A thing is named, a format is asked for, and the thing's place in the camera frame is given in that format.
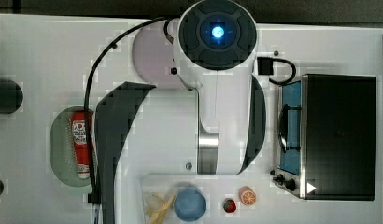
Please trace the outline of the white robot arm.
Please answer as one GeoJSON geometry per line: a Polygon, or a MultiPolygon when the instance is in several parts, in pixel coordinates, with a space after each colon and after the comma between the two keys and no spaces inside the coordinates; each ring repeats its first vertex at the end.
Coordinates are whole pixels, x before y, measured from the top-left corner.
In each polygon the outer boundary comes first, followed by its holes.
{"type": "Polygon", "coordinates": [[[233,175],[253,162],[265,134],[257,47],[255,20],[243,7],[201,0],[181,16],[173,40],[179,89],[126,81],[99,102],[99,224],[143,224],[148,175],[233,175]]]}

